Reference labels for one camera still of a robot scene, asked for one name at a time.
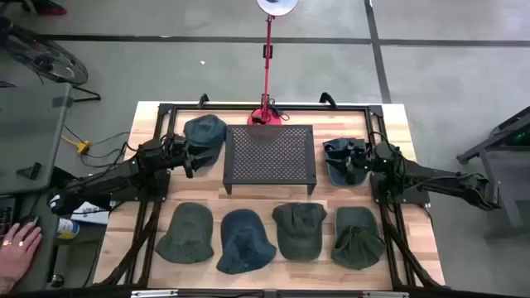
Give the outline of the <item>black keyboard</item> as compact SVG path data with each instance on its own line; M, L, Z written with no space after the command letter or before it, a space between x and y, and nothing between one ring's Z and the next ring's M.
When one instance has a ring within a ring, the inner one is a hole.
M4 239L13 225L16 207L17 200L15 197L0 195L0 240Z

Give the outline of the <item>red stand white lamp head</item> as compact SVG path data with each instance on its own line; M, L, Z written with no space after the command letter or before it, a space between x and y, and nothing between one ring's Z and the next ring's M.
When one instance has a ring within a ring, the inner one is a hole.
M282 117L272 110L270 104L270 64L272 60L272 22L276 17L282 17L290 13L299 0L256 0L258 7L267 15L266 41L263 45L264 83L260 106L253 110L248 116L248 125L281 125Z

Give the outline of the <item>black device green lights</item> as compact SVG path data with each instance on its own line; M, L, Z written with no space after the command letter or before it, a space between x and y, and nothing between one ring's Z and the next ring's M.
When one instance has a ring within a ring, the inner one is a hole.
M510 146L530 147L530 132L521 132L510 139Z

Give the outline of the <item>black floor fan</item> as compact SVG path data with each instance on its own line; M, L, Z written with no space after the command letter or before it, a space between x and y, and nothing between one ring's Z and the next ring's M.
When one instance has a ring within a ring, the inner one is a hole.
M75 102L101 101L101 95L81 88L89 79L84 63L64 47L40 34L18 26L0 16L0 49L29 70L58 84L67 83L74 89L91 94Z

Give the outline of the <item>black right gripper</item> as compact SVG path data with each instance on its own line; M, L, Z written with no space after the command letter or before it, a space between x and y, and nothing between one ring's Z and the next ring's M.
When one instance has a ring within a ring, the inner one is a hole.
M364 139L333 139L325 143L327 156L347 156L347 159L329 159L329 165L346 176L348 185L360 185L373 169L375 145Z

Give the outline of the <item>black perforated metal stand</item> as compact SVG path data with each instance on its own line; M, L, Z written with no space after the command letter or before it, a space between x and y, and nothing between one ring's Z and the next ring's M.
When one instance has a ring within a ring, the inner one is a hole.
M228 125L223 185L316 185L316 154L311 125Z

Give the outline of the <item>blue denim cap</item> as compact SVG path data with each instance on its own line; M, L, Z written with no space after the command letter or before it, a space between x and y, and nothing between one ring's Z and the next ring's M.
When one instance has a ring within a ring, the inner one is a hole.
M216 269L236 275L252 272L269 264L277 253L267 237L262 220L251 209L236 209L221 222L222 255Z
M214 114L207 114L186 122L183 133L192 155L194 145L219 146L220 154L226 139L227 125Z
M349 138L341 137L341 138L336 138L336 139L350 139L350 138L352 137L349 137ZM329 165L329 159L347 159L347 156L327 156L325 153L326 169L328 171L328 176L334 185L341 186L341 187L357 186L357 185L348 185L346 182L346 176L341 175L335 168L331 167Z

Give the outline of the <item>white blue drink can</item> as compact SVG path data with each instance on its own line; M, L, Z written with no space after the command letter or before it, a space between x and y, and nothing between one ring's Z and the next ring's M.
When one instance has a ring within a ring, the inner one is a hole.
M71 240L75 238L79 232L80 225L77 222L71 219L59 218L56 230L56 237L58 239Z

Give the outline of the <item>red shoe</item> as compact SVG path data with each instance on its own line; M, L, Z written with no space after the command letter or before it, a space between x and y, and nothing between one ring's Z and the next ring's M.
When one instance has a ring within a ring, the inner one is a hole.
M67 9L52 0L32 0L38 15L42 16L64 16Z

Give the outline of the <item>green cotton cap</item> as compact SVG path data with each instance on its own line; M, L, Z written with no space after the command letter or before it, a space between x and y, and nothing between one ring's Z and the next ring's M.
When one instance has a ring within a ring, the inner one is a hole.
M281 254L295 262L310 262L322 250L322 225L327 216L322 204L285 203L272 211Z
M176 207L167 232L156 245L156 251L172 263L205 262L214 256L212 234L212 212L202 204L185 202Z
M386 252L372 211L365 207L339 207L335 213L335 242L331 259L342 267L363 270L379 262Z

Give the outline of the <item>small black desk object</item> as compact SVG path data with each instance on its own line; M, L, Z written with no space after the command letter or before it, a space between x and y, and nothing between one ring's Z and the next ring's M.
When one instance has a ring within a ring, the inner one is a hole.
M41 172L42 164L35 162L32 166L16 170L17 175L27 178L28 180L36 180Z

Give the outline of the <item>person's hand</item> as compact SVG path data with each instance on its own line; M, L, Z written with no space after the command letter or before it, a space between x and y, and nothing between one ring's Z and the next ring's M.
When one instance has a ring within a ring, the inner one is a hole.
M9 293L23 278L42 240L34 223L13 224L0 243L0 295Z

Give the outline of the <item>white printed box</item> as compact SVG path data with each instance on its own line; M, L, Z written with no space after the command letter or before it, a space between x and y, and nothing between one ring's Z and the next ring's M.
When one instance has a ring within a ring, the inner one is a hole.
M108 218L109 212L107 210L88 202L83 203L70 216L70 219L74 221L102 225L108 224Z

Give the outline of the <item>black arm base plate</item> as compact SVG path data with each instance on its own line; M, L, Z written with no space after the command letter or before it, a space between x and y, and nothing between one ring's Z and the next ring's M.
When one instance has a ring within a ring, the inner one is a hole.
M378 204L429 204L427 192L418 189L408 189L401 179L394 180L383 173L372 173L369 176L374 200Z
M162 202L166 198L171 173L159 170L152 175L142 178L124 191L122 201Z

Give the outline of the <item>silver metal bracket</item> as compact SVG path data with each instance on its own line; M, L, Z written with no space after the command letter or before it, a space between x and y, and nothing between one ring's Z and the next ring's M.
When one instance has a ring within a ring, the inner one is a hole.
M406 292L399 291L364 291L362 298L410 298Z
M130 298L172 298L177 297L177 289L140 290L132 291Z

